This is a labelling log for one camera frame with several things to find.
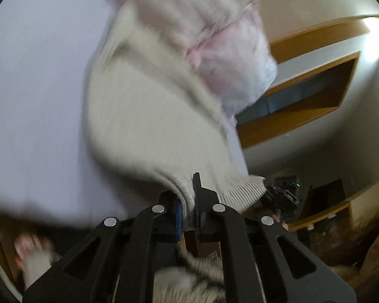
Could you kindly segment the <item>wooden framed wall niche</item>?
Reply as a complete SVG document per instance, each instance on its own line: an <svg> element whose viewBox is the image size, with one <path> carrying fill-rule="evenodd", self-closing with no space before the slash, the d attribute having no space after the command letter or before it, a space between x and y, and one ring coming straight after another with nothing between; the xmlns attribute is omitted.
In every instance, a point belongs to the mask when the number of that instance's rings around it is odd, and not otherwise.
<svg viewBox="0 0 379 303"><path fill-rule="evenodd" d="M306 56L321 48L372 34L379 38L379 16L341 18L271 43L279 62ZM358 62L353 52L270 88L238 116L238 135L243 148L266 142L297 129L340 107Z"/></svg>

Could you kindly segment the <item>person's bare foot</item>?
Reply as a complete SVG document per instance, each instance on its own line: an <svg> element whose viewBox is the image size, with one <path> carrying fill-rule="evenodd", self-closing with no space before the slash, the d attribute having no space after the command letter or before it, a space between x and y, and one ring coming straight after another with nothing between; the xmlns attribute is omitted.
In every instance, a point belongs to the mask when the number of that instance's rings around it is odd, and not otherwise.
<svg viewBox="0 0 379 303"><path fill-rule="evenodd" d="M22 233L15 240L14 248L15 262L22 272L25 289L61 259L49 239L32 233Z"/></svg>

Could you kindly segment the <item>wooden shelf unit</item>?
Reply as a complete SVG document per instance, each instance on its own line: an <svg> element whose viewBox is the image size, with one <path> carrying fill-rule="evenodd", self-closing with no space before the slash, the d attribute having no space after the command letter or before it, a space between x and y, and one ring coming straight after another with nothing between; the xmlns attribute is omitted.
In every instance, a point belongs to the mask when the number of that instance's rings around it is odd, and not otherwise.
<svg viewBox="0 0 379 303"><path fill-rule="evenodd" d="M298 220L288 225L290 231L299 231L300 229L312 229L314 225L325 219L335 217L343 211L348 212L348 219L353 228L357 228L360 222L368 221L379 210L379 181L369 185L359 192L353 194L340 203Z"/></svg>

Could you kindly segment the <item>pink floral quilt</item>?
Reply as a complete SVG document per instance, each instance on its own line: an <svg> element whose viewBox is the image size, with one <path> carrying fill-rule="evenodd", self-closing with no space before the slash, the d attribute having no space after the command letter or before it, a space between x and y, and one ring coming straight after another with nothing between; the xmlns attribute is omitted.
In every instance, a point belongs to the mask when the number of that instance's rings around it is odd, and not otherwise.
<svg viewBox="0 0 379 303"><path fill-rule="evenodd" d="M269 89L277 75L255 0L119 0L132 2L192 65L222 109L234 118Z"/></svg>

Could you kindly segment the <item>striped fuzzy trouser leg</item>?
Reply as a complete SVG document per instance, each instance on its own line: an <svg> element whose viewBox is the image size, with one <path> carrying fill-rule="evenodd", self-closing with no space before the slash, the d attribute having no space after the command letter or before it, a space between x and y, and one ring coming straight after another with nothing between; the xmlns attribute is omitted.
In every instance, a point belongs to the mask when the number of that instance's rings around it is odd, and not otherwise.
<svg viewBox="0 0 379 303"><path fill-rule="evenodd" d="M166 267L155 273L153 302L226 302L222 259L216 253L194 257L181 250L179 257L184 266Z"/></svg>

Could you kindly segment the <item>beige knit sweater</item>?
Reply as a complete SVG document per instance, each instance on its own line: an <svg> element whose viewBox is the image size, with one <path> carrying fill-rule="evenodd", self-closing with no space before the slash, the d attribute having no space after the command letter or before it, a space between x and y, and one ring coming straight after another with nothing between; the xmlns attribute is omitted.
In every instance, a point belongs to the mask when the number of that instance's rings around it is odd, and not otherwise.
<svg viewBox="0 0 379 303"><path fill-rule="evenodd" d="M91 65L84 107L93 154L124 176L173 191L187 226L195 173L238 212L265 194L263 178L235 164L227 138L233 125L219 100L132 4L117 12Z"/></svg>

